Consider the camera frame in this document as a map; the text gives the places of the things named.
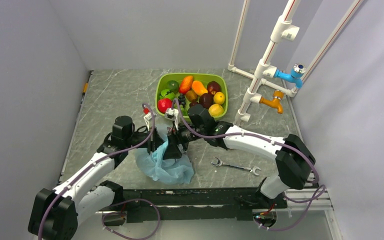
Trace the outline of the blue plastic bag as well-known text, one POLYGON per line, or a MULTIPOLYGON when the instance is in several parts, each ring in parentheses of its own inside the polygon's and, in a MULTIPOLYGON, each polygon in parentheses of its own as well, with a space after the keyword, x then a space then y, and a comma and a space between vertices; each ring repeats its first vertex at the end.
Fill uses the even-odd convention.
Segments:
POLYGON ((195 174, 192 163, 186 154, 180 158, 164 160, 163 155, 168 149, 168 125, 158 124, 156 130, 163 144, 156 151, 148 153, 145 148, 138 148, 135 152, 137 167, 155 182, 167 185, 189 184, 195 174))

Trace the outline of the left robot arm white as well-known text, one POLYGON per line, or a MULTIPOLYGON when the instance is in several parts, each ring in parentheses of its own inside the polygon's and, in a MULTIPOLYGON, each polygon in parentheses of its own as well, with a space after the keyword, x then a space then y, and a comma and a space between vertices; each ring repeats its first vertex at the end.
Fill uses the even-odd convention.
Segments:
POLYGON ((115 170, 129 151, 150 151, 163 144, 155 118, 154 113, 147 113, 146 125, 140 131, 131 117, 117 117, 112 131, 79 171, 52 190, 43 188, 36 194, 28 232, 39 240, 70 240, 79 225, 95 212, 105 207, 119 209, 124 203, 123 187, 108 180, 98 184, 98 180, 115 170))

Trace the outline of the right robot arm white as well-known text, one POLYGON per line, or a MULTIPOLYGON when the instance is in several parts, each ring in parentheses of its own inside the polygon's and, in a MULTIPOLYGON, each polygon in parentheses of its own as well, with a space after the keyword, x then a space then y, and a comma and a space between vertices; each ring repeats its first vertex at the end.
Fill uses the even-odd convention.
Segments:
POLYGON ((165 118, 173 121, 167 133, 168 145, 164 159, 177 159, 190 142, 203 139, 209 145, 225 150, 241 150, 275 162, 277 173, 266 177, 255 194, 256 203, 269 207, 283 192, 302 190, 314 171, 315 159, 302 140, 294 134, 284 137, 266 136, 240 128, 230 122, 215 120, 201 105, 188 110, 191 124, 179 124, 182 115, 169 107, 165 118))

